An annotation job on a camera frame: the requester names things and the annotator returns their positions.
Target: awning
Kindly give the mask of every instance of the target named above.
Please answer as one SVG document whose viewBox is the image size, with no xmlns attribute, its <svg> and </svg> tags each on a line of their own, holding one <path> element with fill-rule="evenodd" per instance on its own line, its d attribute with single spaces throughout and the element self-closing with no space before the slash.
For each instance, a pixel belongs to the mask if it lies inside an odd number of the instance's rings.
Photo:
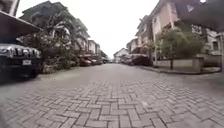
<svg viewBox="0 0 224 128">
<path fill-rule="evenodd" d="M 224 0 L 203 3 L 195 7 L 183 20 L 217 32 L 224 31 Z"/>
<path fill-rule="evenodd" d="M 41 29 L 0 11 L 0 39 L 11 39 L 35 33 Z"/>
</svg>

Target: car bumper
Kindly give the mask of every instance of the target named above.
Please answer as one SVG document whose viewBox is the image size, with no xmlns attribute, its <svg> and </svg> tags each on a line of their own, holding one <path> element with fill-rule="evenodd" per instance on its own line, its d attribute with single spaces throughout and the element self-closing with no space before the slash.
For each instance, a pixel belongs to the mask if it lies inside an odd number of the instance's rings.
<svg viewBox="0 0 224 128">
<path fill-rule="evenodd" d="M 30 65 L 23 65 L 24 60 L 30 60 Z M 7 58 L 0 57 L 0 72 L 18 70 L 24 72 L 27 70 L 41 71 L 41 59 L 39 58 Z"/>
</svg>

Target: roof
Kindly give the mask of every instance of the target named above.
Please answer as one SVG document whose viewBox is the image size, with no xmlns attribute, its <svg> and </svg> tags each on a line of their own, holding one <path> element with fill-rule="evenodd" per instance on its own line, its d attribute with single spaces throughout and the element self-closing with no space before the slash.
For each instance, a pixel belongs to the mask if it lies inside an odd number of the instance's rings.
<svg viewBox="0 0 224 128">
<path fill-rule="evenodd" d="M 138 36 L 141 32 L 141 27 L 144 25 L 144 24 L 148 24 L 150 21 L 152 20 L 152 16 L 151 15 L 145 15 L 143 17 L 143 19 L 141 20 L 141 22 L 139 23 L 138 25 L 138 32 L 135 34 L 135 36 Z"/>
<path fill-rule="evenodd" d="M 79 18 L 77 18 L 76 20 L 85 30 L 88 30 L 87 27 L 84 25 L 84 23 Z"/>
<path fill-rule="evenodd" d="M 187 2 L 187 3 L 197 3 L 200 2 L 200 0 L 159 0 L 155 8 L 151 12 L 151 16 L 154 16 L 159 12 L 159 10 L 167 3 L 167 2 Z"/>
<path fill-rule="evenodd" d="M 41 29 L 24 21 L 0 11 L 0 38 L 17 38 Z"/>
<path fill-rule="evenodd" d="M 223 4 L 223 0 L 203 3 L 191 11 L 183 20 L 218 32 L 224 31 Z"/>
<path fill-rule="evenodd" d="M 24 10 L 23 13 L 29 12 L 29 11 L 34 10 L 34 9 L 36 9 L 36 8 L 40 8 L 40 7 L 42 7 L 42 6 L 51 5 L 51 4 L 52 4 L 52 3 L 51 3 L 50 1 L 45 1 L 45 2 L 43 2 L 43 3 L 40 3 L 40 4 L 38 4 L 38 5 L 35 5 L 35 6 L 33 6 L 33 7 L 30 7 L 30 8 L 28 8 L 28 9 Z"/>
<path fill-rule="evenodd" d="M 121 52 L 122 50 L 126 50 L 127 51 L 127 53 L 128 53 L 128 50 L 127 49 L 125 49 L 125 48 L 122 48 L 121 50 L 119 50 L 119 51 L 117 51 L 116 53 L 114 53 L 114 56 L 116 56 L 119 52 Z"/>
</svg>

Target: sidewalk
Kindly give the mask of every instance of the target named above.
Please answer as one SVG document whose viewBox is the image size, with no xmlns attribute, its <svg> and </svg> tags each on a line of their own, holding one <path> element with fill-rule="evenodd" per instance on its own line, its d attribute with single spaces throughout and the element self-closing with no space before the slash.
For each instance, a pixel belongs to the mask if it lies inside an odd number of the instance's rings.
<svg viewBox="0 0 224 128">
<path fill-rule="evenodd" d="M 200 75 L 200 74 L 211 74 L 211 73 L 217 73 L 220 72 L 220 68 L 204 68 L 202 73 L 198 72 L 191 72 L 191 71 L 179 71 L 179 70 L 170 70 L 170 69 L 164 69 L 164 68 L 153 68 L 153 67 L 147 67 L 147 66 L 137 66 L 138 68 L 158 72 L 158 73 L 166 73 L 166 74 L 180 74 L 180 75 Z"/>
</svg>

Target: interlocking paver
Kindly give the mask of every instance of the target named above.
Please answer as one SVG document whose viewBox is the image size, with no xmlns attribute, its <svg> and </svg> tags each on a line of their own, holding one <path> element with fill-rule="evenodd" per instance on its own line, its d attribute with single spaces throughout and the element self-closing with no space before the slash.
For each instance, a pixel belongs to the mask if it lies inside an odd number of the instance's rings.
<svg viewBox="0 0 224 128">
<path fill-rule="evenodd" d="M 68 120 L 60 128 L 71 128 L 75 121 L 75 118 L 68 118 Z"/>
<path fill-rule="evenodd" d="M 88 120 L 86 123 L 86 126 L 95 127 L 95 128 L 105 128 L 105 127 L 107 127 L 107 122 L 106 121 Z"/>
<path fill-rule="evenodd" d="M 84 126 L 88 118 L 89 118 L 89 114 L 81 114 L 75 124 Z"/>
<path fill-rule="evenodd" d="M 131 122 L 128 116 L 121 115 L 120 116 L 120 127 L 121 128 L 130 128 Z"/>
<path fill-rule="evenodd" d="M 224 88 L 204 81 L 212 76 L 80 68 L 0 86 L 0 112 L 10 128 L 224 128 Z"/>
<path fill-rule="evenodd" d="M 99 115 L 100 115 L 100 109 L 92 109 L 92 112 L 90 113 L 89 118 L 98 119 Z"/>
</svg>

